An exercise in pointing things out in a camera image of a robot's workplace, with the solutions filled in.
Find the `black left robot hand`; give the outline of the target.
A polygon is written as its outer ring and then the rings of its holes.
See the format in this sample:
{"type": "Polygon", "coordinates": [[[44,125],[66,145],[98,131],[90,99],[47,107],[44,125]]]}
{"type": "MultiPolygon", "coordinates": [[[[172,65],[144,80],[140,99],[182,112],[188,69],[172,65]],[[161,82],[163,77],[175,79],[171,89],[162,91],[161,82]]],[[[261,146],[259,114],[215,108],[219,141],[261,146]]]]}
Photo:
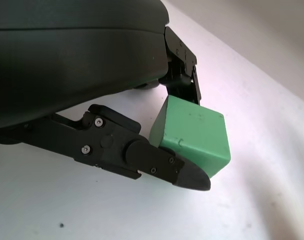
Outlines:
{"type": "Polygon", "coordinates": [[[0,0],[0,144],[24,143],[131,179],[207,191],[208,175],[103,105],[61,110],[160,82],[198,107],[197,59],[159,0],[0,0]]]}

